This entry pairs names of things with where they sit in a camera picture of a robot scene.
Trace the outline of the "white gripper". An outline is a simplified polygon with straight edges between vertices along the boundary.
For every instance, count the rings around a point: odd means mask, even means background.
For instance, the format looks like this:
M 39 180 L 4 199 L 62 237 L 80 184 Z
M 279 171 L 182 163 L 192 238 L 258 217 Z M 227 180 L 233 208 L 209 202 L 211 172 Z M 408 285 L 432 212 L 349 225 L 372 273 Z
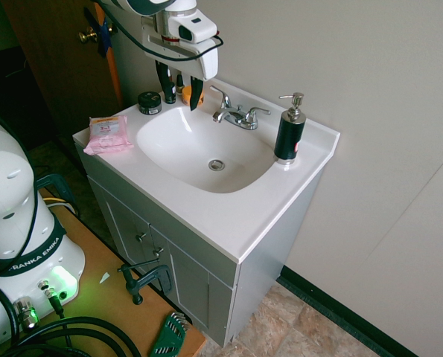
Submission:
M 171 93 L 171 80 L 168 66 L 191 76 L 190 109 L 194 111 L 198 107 L 202 92 L 203 80 L 210 80 L 217 75 L 218 53 L 213 49 L 201 57 L 185 61 L 189 57 L 195 57 L 215 46 L 213 39 L 207 39 L 194 44 L 183 39 L 175 44 L 165 42 L 155 31 L 153 20 L 148 17 L 142 18 L 142 45 L 154 54 L 145 51 L 148 57 L 156 61 L 156 73 L 163 92 Z

